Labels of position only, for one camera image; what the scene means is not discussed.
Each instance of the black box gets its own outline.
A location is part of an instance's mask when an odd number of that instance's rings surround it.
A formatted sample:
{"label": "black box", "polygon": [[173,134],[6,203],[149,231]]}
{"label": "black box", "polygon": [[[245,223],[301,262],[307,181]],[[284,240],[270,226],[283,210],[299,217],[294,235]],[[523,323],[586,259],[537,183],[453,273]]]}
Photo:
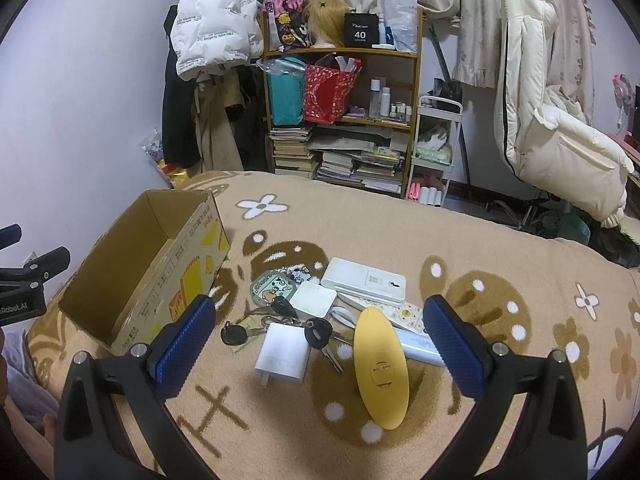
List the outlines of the black box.
{"label": "black box", "polygon": [[349,12],[344,15],[344,46],[371,48],[379,42],[377,14]]}

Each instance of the red gift bag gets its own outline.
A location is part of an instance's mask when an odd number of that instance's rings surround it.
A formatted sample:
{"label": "red gift bag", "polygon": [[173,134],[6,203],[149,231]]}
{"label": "red gift bag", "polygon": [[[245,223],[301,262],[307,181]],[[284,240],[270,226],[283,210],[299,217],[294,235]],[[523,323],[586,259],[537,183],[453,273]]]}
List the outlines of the red gift bag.
{"label": "red gift bag", "polygon": [[324,66],[328,57],[334,56],[325,56],[315,65],[306,66],[303,106],[305,121],[335,123],[344,114],[347,95],[356,84],[357,72],[342,72]]}

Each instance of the person's hand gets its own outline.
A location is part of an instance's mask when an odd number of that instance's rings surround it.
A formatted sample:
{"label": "person's hand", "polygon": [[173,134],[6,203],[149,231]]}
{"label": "person's hand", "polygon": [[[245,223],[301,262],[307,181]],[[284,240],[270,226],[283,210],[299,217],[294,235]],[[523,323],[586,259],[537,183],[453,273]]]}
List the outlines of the person's hand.
{"label": "person's hand", "polygon": [[[4,348],[4,332],[0,328],[0,352]],[[4,402],[9,391],[9,384],[6,380],[6,361],[0,355],[0,408],[4,407]]]}

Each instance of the yellow oval case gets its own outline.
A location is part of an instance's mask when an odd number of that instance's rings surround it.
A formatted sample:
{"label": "yellow oval case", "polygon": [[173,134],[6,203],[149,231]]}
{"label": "yellow oval case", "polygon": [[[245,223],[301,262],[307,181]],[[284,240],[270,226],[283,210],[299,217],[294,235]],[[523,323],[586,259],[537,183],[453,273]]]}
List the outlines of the yellow oval case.
{"label": "yellow oval case", "polygon": [[373,421],[384,430],[402,423],[409,406],[409,374],[396,331],[378,309],[366,308],[353,336],[358,389]]}

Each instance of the brown blanket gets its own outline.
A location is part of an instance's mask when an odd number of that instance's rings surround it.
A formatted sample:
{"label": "brown blanket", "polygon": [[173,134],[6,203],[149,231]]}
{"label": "brown blanket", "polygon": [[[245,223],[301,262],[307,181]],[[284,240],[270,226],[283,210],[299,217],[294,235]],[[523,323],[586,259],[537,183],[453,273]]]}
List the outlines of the brown blanket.
{"label": "brown blanket", "polygon": [[[231,240],[214,284],[217,325],[253,307],[249,284],[265,270],[295,268],[300,279],[315,279],[340,256],[403,274],[411,303],[443,294],[487,339],[516,352],[563,349],[577,378],[588,442],[603,426],[631,424],[640,359],[636,271],[574,242],[297,177],[213,172],[188,187],[212,190]],[[76,351],[104,354],[55,303],[29,340],[38,375],[55,396]],[[385,431],[358,396],[349,348],[334,347],[343,375],[313,351],[302,385],[272,380],[267,389],[254,371],[259,351],[260,342],[252,342],[234,354],[216,330],[180,396],[167,402],[221,478],[420,478],[472,406],[446,369],[409,360],[406,418]],[[500,459],[522,400],[514,402],[484,468]],[[126,406],[122,416],[140,459],[153,467]]]}

